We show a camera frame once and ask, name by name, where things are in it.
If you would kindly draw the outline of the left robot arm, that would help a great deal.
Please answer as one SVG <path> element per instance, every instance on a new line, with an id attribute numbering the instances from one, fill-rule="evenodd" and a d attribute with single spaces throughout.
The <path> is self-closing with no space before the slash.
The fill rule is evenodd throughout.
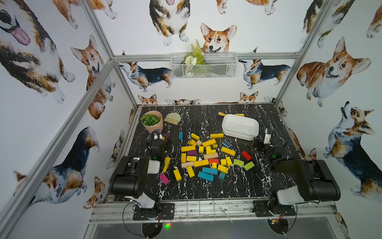
<path id="1" fill-rule="evenodd" d="M 128 199 L 144 210 L 160 210 L 159 200 L 148 196 L 146 190 L 149 174 L 159 174 L 165 167 L 165 152 L 171 143 L 169 133 L 159 129 L 150 133 L 147 156 L 123 156 L 109 181 L 109 193 Z"/>

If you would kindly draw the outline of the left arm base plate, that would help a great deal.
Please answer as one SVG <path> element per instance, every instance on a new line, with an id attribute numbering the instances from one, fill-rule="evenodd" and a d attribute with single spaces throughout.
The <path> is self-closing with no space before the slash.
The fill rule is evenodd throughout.
<path id="1" fill-rule="evenodd" d="M 152 209 L 137 208 L 134 210 L 134 221 L 149 221 L 149 220 L 172 220 L 174 219 L 175 204 L 174 203 L 159 203 Z"/>

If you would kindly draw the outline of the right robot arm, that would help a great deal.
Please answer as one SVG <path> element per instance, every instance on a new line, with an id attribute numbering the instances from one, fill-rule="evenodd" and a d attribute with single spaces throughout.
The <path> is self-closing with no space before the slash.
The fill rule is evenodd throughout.
<path id="1" fill-rule="evenodd" d="M 323 160 L 284 157 L 284 145 L 275 133 L 275 130 L 265 129 L 264 141 L 258 146 L 270 161 L 269 169 L 273 173 L 293 176 L 295 185 L 271 193 L 263 208 L 271 211 L 282 206 L 338 201 L 341 191 L 327 164 Z"/>

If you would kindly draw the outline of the white plastic bin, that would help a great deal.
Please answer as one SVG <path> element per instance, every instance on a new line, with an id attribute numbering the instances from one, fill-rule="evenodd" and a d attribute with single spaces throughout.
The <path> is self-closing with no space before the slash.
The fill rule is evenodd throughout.
<path id="1" fill-rule="evenodd" d="M 222 131 L 227 136 L 252 141 L 259 135 L 259 123 L 253 118 L 227 114 L 223 117 Z"/>

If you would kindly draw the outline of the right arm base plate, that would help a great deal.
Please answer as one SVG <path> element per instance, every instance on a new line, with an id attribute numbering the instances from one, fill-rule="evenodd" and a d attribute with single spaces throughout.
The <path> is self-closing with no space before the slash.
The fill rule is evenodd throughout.
<path id="1" fill-rule="evenodd" d="M 252 212 L 255 213 L 257 217 L 280 217 L 282 215 L 296 215 L 294 206 L 271 205 L 271 203 L 266 200 L 254 200 Z"/>

